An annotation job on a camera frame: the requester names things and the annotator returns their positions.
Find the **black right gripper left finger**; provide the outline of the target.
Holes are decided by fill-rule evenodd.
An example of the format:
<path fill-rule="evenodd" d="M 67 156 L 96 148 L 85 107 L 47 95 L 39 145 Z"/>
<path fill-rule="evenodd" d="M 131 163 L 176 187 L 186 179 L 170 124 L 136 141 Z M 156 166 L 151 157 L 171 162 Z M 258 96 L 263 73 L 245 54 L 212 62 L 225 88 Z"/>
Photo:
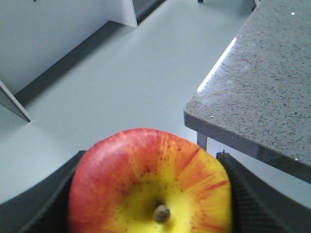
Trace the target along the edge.
<path fill-rule="evenodd" d="M 81 150 L 51 175 L 0 205 L 2 233 L 68 233 L 68 202 Z"/>

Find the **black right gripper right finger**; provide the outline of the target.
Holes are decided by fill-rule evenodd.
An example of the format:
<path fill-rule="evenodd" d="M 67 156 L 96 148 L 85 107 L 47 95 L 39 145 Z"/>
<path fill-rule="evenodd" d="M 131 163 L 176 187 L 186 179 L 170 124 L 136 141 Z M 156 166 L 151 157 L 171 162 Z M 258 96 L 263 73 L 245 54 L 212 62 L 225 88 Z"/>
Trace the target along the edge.
<path fill-rule="evenodd" d="M 309 233 L 311 210 L 257 177 L 225 151 L 216 158 L 228 173 L 235 233 Z"/>

